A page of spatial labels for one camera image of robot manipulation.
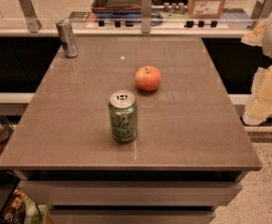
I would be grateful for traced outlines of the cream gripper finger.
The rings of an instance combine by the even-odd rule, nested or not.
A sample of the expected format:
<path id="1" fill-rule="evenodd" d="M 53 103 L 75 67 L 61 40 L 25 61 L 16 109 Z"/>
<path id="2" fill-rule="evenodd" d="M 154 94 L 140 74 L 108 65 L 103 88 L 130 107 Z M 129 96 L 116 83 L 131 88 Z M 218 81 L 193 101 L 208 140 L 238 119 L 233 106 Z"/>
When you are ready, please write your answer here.
<path id="1" fill-rule="evenodd" d="M 272 115 L 272 65 L 257 69 L 242 118 L 247 125 L 255 126 L 266 121 L 270 115 Z"/>
<path id="2" fill-rule="evenodd" d="M 249 46 L 261 47 L 266 23 L 267 19 L 261 21 L 251 32 L 241 38 L 241 42 Z"/>

